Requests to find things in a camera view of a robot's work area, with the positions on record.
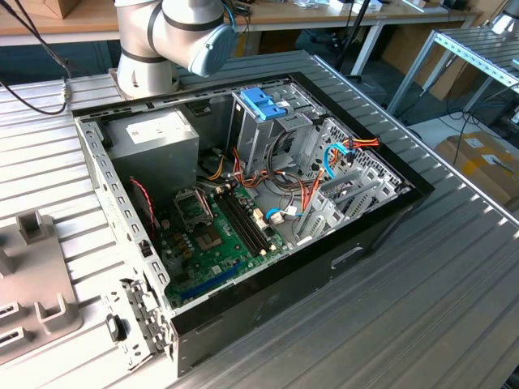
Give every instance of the white label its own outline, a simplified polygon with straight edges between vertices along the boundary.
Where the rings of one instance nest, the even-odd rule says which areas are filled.
[[[501,164],[503,162],[500,161],[500,159],[497,156],[494,156],[493,154],[486,154],[485,156],[481,156],[486,162],[488,162],[489,165],[497,165],[498,162]]]
[[[276,105],[279,108],[289,108],[290,107],[290,104],[286,101],[280,101],[279,103],[276,103]]]
[[[483,143],[479,141],[479,139],[476,138],[468,138],[465,139],[465,141],[471,146],[472,148],[479,148],[479,147],[485,147]]]
[[[163,118],[129,124],[127,132],[133,143],[144,143],[150,140],[165,138],[171,131],[184,130],[185,125],[178,113],[172,112]]]

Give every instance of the yellow wire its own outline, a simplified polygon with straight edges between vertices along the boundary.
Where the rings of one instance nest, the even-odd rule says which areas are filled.
[[[217,178],[220,177],[221,175],[221,171],[223,170],[224,168],[224,156],[221,156],[220,158],[220,165],[218,166],[218,170],[216,173],[214,173],[211,177],[208,177],[208,180],[210,181],[214,181],[216,180]]]

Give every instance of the ram slot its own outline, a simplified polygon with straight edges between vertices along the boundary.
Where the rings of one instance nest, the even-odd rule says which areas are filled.
[[[238,200],[230,193],[220,194],[215,197],[218,207],[225,213],[231,226],[240,236],[247,249],[258,256],[261,250],[267,250],[269,244],[261,232],[252,223]]]

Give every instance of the metal shelf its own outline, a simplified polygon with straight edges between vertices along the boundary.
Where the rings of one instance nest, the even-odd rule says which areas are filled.
[[[440,75],[447,61],[454,55],[485,72],[505,87],[510,87],[513,91],[519,92],[519,70],[512,66],[512,60],[519,58],[519,34],[514,38],[506,39],[503,36],[496,35],[488,28],[481,27],[433,31],[395,93],[388,107],[388,112],[391,114],[397,111],[401,100],[409,90],[435,43],[445,47],[448,53],[442,57],[438,66],[433,70],[429,80],[424,84],[424,88],[431,85],[435,78]],[[481,96],[484,88],[476,93],[474,102]]]

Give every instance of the red cable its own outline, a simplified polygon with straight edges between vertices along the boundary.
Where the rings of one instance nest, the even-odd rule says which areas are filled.
[[[144,197],[146,198],[146,202],[148,203],[150,219],[152,221],[152,239],[155,239],[155,214],[153,213],[152,200],[148,196],[148,192],[144,189],[144,187],[135,180],[134,178],[130,178],[130,182],[136,184],[139,189],[143,192]]]

